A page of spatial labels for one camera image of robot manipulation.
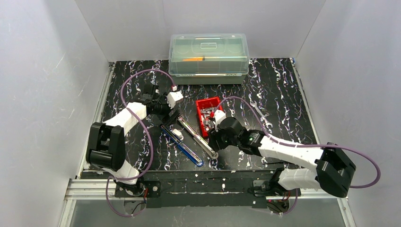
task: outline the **white wall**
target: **white wall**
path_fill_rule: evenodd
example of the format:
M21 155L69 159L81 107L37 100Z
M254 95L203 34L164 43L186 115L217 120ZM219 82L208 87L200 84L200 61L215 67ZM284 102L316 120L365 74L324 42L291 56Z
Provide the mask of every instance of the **white wall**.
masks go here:
M245 33L251 57L295 57L325 0L76 0L109 61L168 59L170 36Z
M108 62L73 0L0 7L0 226L57 226Z
M296 66L322 142L352 146L382 170L380 182L351 189L358 226L399 226L401 177L401 2L327 0ZM351 155L353 184L375 177Z

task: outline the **black marble tabletop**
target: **black marble tabletop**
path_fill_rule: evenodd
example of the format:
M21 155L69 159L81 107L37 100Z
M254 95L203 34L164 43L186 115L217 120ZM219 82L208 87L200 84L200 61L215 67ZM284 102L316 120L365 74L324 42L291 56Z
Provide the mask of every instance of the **black marble tabletop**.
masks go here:
M160 69L168 71L168 61L118 61L115 65L113 78L107 94L102 120L115 116L124 107L120 99L120 89L123 82L144 69ZM170 88L170 81L161 73L148 73L134 78L125 89L127 102L139 95L145 83ZM195 101L209 97L239 96L246 101L256 101L266 118L273 124L270 130L274 136L301 142L316 143L314 132L308 118L305 104L291 65L290 59L251 59L249 74L241 85L184 85L179 86L184 100L179 109L186 121L200 133ZM223 104L227 115L237 118L248 129L260 129L255 117L247 106L238 100L229 100ZM151 134L155 156L150 170L158 171L193 171L193 170L274 170L283 163L279 160L250 156L236 147L228 147L219 151L217 160L209 159L208 155L192 139L190 134L180 125L172 128L181 130L184 143L204 160L202 167L196 167L169 138L165 137L158 125L161 123L156 116L148 116L145 125ZM138 124L126 136L127 160L137 169L142 170L150 160L149 143L144 130Z

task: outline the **silver wrench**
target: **silver wrench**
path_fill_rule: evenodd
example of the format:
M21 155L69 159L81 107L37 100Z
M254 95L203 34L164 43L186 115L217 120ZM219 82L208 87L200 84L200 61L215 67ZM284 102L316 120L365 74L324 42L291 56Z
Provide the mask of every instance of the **silver wrench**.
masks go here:
M262 117L263 121L266 123L266 126L270 126L273 128L273 124L270 123L263 115L262 111L259 109L258 104L255 101L250 102L249 104L251 104L251 106L253 106L256 110L256 112L258 112L258 114Z

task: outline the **translucent storage box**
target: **translucent storage box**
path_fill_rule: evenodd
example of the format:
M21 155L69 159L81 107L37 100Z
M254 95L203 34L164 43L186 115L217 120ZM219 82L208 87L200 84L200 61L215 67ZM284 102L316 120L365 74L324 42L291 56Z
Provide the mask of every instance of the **translucent storage box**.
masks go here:
M173 35L168 62L177 84L240 84L249 69L245 34Z

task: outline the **blue tool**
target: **blue tool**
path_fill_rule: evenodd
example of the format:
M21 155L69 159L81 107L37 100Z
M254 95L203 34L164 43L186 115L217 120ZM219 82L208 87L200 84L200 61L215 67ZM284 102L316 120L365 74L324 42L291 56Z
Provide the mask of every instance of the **blue tool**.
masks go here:
M187 147L176 135L174 135L168 128L164 125L160 125L162 131L170 137L177 147L198 167L203 165L203 161L198 157L189 147Z

